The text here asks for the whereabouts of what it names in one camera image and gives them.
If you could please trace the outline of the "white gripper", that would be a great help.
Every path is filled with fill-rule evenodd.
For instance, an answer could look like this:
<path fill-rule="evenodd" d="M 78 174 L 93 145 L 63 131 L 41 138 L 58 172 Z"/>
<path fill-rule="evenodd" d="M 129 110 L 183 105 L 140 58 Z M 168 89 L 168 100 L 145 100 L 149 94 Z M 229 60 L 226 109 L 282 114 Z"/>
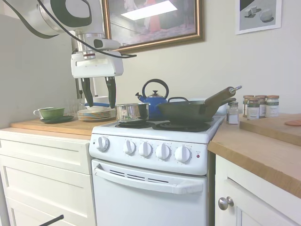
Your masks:
<path fill-rule="evenodd" d="M 94 106 L 91 93 L 90 79 L 93 77 L 105 77 L 108 89 L 109 105 L 115 108 L 116 104 L 116 82 L 115 76 L 121 76 L 124 72 L 123 61 L 120 53 L 110 53 L 108 56 L 95 53 L 95 58 L 85 59 L 83 53 L 72 54 L 71 73 L 75 79 L 81 78 L 82 90 L 89 107 Z"/>

